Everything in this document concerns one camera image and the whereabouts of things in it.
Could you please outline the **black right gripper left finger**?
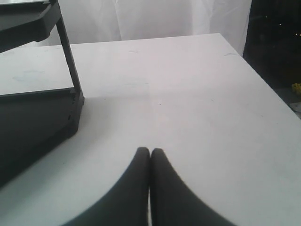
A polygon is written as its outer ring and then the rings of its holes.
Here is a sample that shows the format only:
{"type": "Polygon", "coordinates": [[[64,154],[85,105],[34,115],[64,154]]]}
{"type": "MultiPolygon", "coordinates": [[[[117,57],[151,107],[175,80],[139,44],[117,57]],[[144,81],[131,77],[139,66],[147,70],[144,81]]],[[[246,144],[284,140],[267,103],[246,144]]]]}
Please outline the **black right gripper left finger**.
{"type": "Polygon", "coordinates": [[[66,226],[147,226],[150,152],[139,147],[120,179],[66,226]]]}

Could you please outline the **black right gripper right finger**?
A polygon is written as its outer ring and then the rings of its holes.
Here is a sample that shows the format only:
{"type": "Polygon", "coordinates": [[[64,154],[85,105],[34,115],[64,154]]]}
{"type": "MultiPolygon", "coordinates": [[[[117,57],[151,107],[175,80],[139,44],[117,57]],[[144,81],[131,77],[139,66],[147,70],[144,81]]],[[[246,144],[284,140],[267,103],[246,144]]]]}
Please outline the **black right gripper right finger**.
{"type": "Polygon", "coordinates": [[[150,207],[154,226],[232,226],[182,181],[165,152],[151,153],[150,207]]]}

